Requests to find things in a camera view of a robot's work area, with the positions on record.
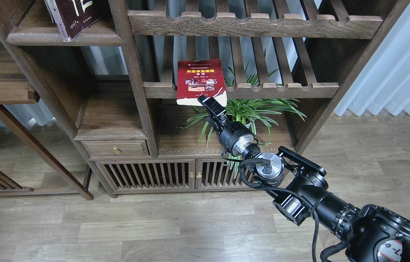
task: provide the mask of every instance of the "red book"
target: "red book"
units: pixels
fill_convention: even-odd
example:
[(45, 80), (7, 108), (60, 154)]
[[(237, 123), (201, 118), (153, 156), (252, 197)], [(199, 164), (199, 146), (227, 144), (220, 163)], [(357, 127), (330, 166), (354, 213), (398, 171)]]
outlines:
[(201, 106), (197, 100), (201, 95), (213, 96), (226, 106), (226, 85), (220, 59), (178, 62), (177, 104)]

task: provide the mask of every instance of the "drawer knob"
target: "drawer knob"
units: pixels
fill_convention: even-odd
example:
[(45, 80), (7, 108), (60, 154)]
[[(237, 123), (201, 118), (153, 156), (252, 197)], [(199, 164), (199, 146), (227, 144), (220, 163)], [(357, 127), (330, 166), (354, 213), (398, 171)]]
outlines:
[(117, 148), (117, 146), (113, 146), (113, 153), (115, 154), (120, 154), (120, 150)]

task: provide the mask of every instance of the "slatted cabinet door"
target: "slatted cabinet door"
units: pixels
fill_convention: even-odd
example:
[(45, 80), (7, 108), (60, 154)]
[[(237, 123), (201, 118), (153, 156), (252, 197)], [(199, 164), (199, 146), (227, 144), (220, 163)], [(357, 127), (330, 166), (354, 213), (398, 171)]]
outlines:
[[(230, 168), (223, 159), (198, 159), (195, 176), (195, 189), (200, 191), (249, 190), (239, 176), (234, 178), (237, 166)], [(246, 178), (251, 181), (253, 176), (245, 171)]]
[(177, 192), (195, 188), (195, 160), (98, 161), (115, 194)]

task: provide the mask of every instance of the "wooden floor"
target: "wooden floor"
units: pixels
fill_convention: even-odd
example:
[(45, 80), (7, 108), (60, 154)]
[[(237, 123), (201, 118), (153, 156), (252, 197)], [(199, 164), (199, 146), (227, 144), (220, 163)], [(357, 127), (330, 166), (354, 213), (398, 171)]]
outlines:
[[(84, 171), (55, 124), (31, 130), (70, 171)], [(410, 219), (410, 116), (331, 116), (304, 156), (326, 169), (330, 190), (345, 201)], [(0, 168), (24, 186), (60, 183), (1, 127)], [(93, 201), (77, 194), (1, 197), (0, 262), (311, 261), (313, 221), (296, 227), (264, 192), (111, 199), (95, 179), (90, 191)], [(321, 228), (318, 253), (337, 241)], [(332, 258), (347, 261), (343, 253)]]

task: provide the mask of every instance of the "spider plant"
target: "spider plant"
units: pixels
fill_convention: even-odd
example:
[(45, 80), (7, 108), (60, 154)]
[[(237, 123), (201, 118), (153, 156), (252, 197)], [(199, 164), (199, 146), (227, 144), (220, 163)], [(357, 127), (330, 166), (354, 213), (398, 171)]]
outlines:
[[(245, 66), (245, 71), (247, 71), (248, 68), (248, 63)], [(232, 75), (235, 76), (234, 71), (232, 68), (228, 67), (228, 69), (231, 71)], [(273, 70), (268, 73), (268, 76), (271, 77), (274, 73), (276, 73), (278, 70)], [(232, 81), (229, 81), (228, 79), (224, 78), (225, 84), (228, 87), (234, 86), (235, 85), (235, 77)], [(247, 83), (250, 83), (252, 86), (258, 86), (259, 79), (258, 79), (258, 74), (255, 72), (252, 75), (248, 76), (246, 79)], [(261, 121), (266, 128), (268, 129), (268, 133), (270, 135), (270, 141), (271, 141), (271, 124), (275, 124), (278, 126), (278, 123), (268, 117), (267, 115), (280, 115), (282, 114), (282, 111), (288, 111), (295, 113), (299, 115), (303, 120), (304, 117), (306, 117), (302, 112), (297, 110), (297, 104), (295, 102), (298, 102), (298, 100), (293, 99), (293, 98), (260, 98), (260, 99), (228, 99), (227, 101), (227, 106), (226, 106), (226, 111), (229, 116), (232, 117), (233, 121), (239, 121), (242, 124), (248, 124), (250, 123), (251, 130), (254, 134), (256, 134), (256, 126), (255, 126), (255, 121)], [(185, 127), (181, 128), (189, 128), (195, 124), (197, 124), (199, 121), (201, 121), (203, 118), (206, 118), (208, 116), (208, 113), (203, 110), (200, 111), (198, 110), (197, 107), (193, 106), (193, 109), (198, 113), (195, 116), (192, 116), (191, 118), (187, 119), (188, 125)], [(205, 133), (208, 129), (208, 122), (205, 121), (205, 124), (203, 125), (202, 132), (200, 134), (200, 139), (198, 142), (200, 143), (205, 136)], [(210, 141), (211, 134), (213, 133), (213, 128), (210, 128), (208, 131), (208, 136), (207, 136), (207, 141), (206, 145), (208, 146), (208, 142)], [(232, 156), (229, 155), (230, 159), (240, 159), (240, 156)], [(227, 164), (230, 164), (230, 169), (233, 168), (234, 166), (233, 161), (228, 161)], [(237, 176), (237, 169), (234, 169), (234, 179)]]

